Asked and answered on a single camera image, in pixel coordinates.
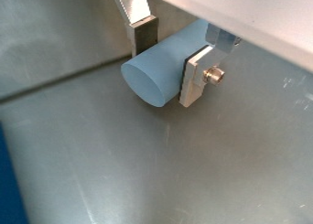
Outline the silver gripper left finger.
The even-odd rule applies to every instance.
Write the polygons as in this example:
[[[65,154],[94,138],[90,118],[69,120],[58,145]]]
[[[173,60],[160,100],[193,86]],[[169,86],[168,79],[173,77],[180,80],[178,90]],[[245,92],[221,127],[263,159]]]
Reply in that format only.
[[[149,0],[116,0],[136,57],[158,43],[160,18],[150,12]]]

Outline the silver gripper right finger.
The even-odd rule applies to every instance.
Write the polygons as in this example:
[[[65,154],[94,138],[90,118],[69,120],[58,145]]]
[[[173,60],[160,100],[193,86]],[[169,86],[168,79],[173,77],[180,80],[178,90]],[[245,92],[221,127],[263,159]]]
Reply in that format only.
[[[239,36],[212,24],[208,25],[207,45],[185,59],[180,91],[180,103],[185,107],[190,107],[200,99],[208,84],[217,86],[223,82],[225,71],[220,64],[240,42]]]

